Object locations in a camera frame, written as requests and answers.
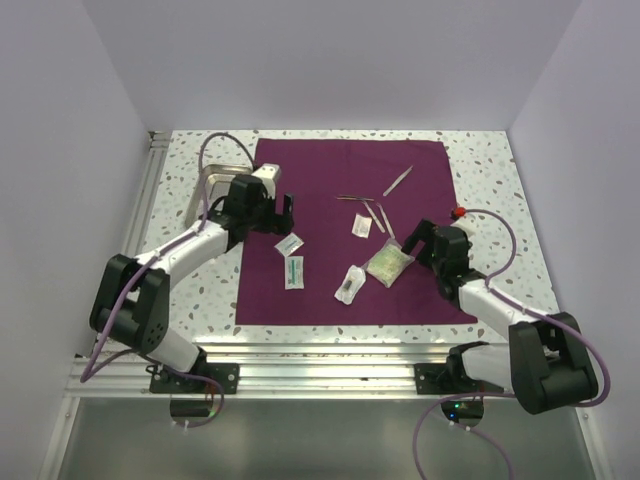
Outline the green-print long packet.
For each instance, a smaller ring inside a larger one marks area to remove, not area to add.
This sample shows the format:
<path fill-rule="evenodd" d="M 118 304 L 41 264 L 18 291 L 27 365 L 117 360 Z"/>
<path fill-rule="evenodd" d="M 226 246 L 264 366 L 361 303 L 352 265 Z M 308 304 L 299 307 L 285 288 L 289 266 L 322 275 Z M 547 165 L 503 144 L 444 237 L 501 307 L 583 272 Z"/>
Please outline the green-print long packet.
<path fill-rule="evenodd" d="M 286 290 L 302 290 L 304 288 L 304 257 L 288 256 L 284 261 Z"/>

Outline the straight steel tweezers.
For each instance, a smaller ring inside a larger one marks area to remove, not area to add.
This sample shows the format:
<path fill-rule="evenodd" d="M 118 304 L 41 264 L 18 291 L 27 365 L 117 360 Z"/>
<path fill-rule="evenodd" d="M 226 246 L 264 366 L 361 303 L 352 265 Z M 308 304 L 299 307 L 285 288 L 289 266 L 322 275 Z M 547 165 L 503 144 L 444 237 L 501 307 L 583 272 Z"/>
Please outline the straight steel tweezers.
<path fill-rule="evenodd" d="M 383 197 L 389 196 L 389 194 L 412 172 L 413 165 L 403 171 L 387 189 L 383 192 Z"/>

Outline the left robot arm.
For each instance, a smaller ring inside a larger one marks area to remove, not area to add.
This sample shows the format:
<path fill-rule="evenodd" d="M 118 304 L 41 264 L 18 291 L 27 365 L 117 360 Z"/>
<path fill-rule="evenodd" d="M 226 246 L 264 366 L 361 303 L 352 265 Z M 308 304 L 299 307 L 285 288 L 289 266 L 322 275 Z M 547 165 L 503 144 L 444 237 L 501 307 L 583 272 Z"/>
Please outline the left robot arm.
<path fill-rule="evenodd" d="M 285 236 L 293 228 L 293 197 L 284 196 L 276 212 L 280 167 L 265 164 L 251 174 L 235 176 L 222 208 L 212 204 L 184 233 L 154 250 L 107 263 L 90 314 L 90 327 L 100 334 L 83 382 L 107 365 L 96 365 L 108 339 L 168 369 L 185 392 L 201 390 L 208 379 L 201 349 L 169 327 L 171 290 L 203 264 L 244 242 L 251 232 Z"/>

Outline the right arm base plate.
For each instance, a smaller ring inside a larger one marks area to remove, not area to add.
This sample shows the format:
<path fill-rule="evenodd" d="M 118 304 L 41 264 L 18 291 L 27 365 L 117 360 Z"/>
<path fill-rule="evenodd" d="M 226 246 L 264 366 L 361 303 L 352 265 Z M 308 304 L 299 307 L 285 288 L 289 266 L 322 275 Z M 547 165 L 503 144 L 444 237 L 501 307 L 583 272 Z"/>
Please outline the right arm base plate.
<path fill-rule="evenodd" d="M 418 395 L 452 395 L 485 390 L 481 382 L 455 379 L 444 363 L 416 363 L 413 372 Z"/>

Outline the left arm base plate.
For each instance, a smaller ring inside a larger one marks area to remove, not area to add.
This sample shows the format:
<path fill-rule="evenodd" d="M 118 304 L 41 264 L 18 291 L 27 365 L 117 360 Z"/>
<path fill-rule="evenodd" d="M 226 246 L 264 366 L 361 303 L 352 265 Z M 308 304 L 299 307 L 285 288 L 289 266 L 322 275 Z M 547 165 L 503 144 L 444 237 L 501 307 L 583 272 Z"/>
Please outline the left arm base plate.
<path fill-rule="evenodd" d="M 145 369 L 151 375 L 149 391 L 153 394 L 235 394 L 240 379 L 237 363 L 201 364 L 190 373 L 175 373 L 167 367 L 148 365 Z"/>

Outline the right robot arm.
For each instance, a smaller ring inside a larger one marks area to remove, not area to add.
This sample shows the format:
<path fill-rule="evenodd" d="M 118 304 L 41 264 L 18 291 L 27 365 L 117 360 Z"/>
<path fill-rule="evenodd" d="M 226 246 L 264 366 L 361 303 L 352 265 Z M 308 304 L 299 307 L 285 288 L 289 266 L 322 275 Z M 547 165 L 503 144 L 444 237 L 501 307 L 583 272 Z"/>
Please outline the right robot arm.
<path fill-rule="evenodd" d="M 482 320 L 507 339 L 449 350 L 439 376 L 439 392 L 473 394 L 482 387 L 513 395 L 530 414 L 564 406 L 591 407 L 611 390 L 602 357 L 582 335 L 576 319 L 527 307 L 491 284 L 491 276 L 470 265 L 470 235 L 460 224 L 439 226 L 421 220 L 402 246 L 434 274 L 440 296 L 459 311 Z"/>

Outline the curved steel tweezers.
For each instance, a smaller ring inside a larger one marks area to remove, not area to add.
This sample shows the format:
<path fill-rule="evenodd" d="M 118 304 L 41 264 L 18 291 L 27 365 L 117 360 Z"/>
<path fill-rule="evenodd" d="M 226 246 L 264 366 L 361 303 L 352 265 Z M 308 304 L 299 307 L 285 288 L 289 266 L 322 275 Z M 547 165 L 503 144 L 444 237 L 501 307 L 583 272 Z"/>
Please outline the curved steel tweezers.
<path fill-rule="evenodd" d="M 382 224 L 382 222 L 380 221 L 380 219 L 378 218 L 378 216 L 376 215 L 375 211 L 373 210 L 373 208 L 370 206 L 369 202 L 366 200 L 362 201 L 363 205 L 365 206 L 366 210 L 368 211 L 369 215 L 371 216 L 373 222 L 375 223 L 375 225 L 377 226 L 377 228 L 379 229 L 379 231 L 381 233 L 386 233 L 386 230 Z"/>
<path fill-rule="evenodd" d="M 377 207 L 378 207 L 378 209 L 379 209 L 379 211 L 380 211 L 380 214 L 381 214 L 381 216 L 382 216 L 382 219 L 383 219 L 383 222 L 384 222 L 384 225 L 385 225 L 386 231 L 388 232 L 388 234 L 389 234 L 390 238 L 395 239 L 395 233 L 394 233 L 394 230 L 393 230 L 393 228 L 392 228 L 392 226 L 391 226 L 391 223 L 390 223 L 390 221 L 389 221 L 389 219 L 388 219 L 388 216 L 387 216 L 387 214 L 386 214 L 386 212 L 385 212 L 385 210 L 384 210 L 383 206 L 381 205 L 381 203 L 380 203 L 380 202 L 376 202 L 376 205 L 377 205 Z"/>

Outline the green-print glove bag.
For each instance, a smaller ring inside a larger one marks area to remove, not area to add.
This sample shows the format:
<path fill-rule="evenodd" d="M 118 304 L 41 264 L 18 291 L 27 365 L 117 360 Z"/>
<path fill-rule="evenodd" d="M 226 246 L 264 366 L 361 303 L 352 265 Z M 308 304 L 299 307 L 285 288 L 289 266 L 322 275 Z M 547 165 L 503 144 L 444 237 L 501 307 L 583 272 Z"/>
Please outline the green-print glove bag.
<path fill-rule="evenodd" d="M 413 256 L 402 251 L 395 239 L 389 238 L 365 264 L 364 270 L 386 288 L 390 288 L 414 260 Z"/>

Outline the clear pouch with black item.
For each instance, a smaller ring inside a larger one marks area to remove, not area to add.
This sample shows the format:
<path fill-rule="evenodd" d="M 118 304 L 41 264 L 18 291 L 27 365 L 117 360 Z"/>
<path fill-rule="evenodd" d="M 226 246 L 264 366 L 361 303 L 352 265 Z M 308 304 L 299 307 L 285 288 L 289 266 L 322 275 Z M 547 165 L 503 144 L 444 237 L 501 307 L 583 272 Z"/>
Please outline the clear pouch with black item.
<path fill-rule="evenodd" d="M 362 267 L 352 265 L 334 293 L 334 298 L 344 305 L 351 305 L 366 282 L 366 272 Z"/>

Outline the white square blue-text sachet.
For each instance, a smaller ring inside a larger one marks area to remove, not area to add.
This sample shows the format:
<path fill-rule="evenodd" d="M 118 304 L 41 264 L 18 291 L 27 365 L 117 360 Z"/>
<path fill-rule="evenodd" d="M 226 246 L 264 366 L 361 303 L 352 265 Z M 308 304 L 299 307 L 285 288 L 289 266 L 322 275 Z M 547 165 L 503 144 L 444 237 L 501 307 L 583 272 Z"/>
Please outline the white square blue-text sachet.
<path fill-rule="evenodd" d="M 288 257 L 295 251 L 304 245 L 304 241 L 295 233 L 290 233 L 281 241 L 279 241 L 274 248 L 283 256 Z"/>

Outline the small white packet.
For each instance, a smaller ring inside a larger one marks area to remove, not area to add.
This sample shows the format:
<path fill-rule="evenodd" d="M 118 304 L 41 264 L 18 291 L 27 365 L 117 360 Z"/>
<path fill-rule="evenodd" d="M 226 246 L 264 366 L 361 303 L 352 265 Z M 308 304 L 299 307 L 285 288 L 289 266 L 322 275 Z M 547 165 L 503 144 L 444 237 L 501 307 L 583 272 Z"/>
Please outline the small white packet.
<path fill-rule="evenodd" d="M 368 238 L 370 234 L 372 218 L 356 214 L 351 233 L 358 238 Z"/>

